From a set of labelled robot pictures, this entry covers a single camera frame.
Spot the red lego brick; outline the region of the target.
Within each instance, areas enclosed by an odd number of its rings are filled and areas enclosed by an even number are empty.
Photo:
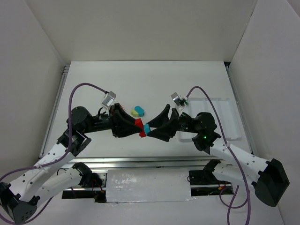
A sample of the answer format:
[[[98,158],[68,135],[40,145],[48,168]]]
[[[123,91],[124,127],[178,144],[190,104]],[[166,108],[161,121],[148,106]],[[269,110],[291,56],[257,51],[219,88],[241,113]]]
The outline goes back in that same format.
[[[143,122],[142,122],[142,120],[140,118],[138,118],[138,119],[135,120],[135,125],[140,128],[139,136],[141,138],[146,137],[146,133],[144,131],[144,125],[143,125]]]

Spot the cyan small lego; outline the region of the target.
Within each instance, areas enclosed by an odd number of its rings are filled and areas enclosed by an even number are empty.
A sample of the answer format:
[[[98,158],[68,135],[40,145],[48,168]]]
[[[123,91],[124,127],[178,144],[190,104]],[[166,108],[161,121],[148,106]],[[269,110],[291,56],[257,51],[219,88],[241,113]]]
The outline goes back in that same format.
[[[143,130],[144,130],[145,135],[148,136],[148,133],[151,131],[149,124],[145,124],[143,126]]]

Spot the blue rounded lego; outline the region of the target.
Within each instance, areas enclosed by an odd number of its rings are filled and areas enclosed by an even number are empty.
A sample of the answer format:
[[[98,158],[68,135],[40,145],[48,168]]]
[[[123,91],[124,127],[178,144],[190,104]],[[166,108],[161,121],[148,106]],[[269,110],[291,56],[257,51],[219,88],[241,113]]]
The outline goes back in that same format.
[[[136,111],[138,117],[143,117],[145,114],[144,109],[140,106],[135,106],[134,110]]]

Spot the pale yellow rounded lego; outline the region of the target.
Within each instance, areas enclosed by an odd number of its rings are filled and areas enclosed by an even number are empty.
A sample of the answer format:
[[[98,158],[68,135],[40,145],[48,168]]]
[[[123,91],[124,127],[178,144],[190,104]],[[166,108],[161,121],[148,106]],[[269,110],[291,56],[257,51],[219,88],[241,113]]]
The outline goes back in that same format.
[[[132,109],[130,112],[133,117],[139,117],[139,113],[135,109]]]

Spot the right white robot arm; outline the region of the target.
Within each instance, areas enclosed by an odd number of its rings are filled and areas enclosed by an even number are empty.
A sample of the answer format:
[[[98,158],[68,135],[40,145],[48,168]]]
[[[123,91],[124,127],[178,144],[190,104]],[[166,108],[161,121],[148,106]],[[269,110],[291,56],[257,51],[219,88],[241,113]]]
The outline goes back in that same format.
[[[264,204],[275,207],[290,185],[282,163],[276,159],[256,157],[229,142],[215,132],[217,125],[209,112],[192,118],[185,112],[166,105],[150,122],[149,137],[168,142],[176,132],[195,133],[192,141],[197,150],[215,156],[204,167],[208,180],[219,180],[248,187]]]

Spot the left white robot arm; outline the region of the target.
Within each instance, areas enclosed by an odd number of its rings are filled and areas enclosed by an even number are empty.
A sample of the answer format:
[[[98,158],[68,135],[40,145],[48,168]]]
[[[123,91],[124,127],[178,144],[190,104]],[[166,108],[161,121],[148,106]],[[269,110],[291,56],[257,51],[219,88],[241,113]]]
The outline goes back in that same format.
[[[91,138],[86,136],[87,133],[111,130],[113,136],[122,138],[143,130],[120,104],[114,104],[108,112],[98,112],[96,116],[78,106],[71,111],[69,121],[71,125],[32,168],[23,169],[23,174],[9,183],[0,183],[0,204],[10,216],[10,224],[23,225],[32,221],[41,204],[66,188],[102,185],[100,177],[83,162],[56,174],[88,146]]]

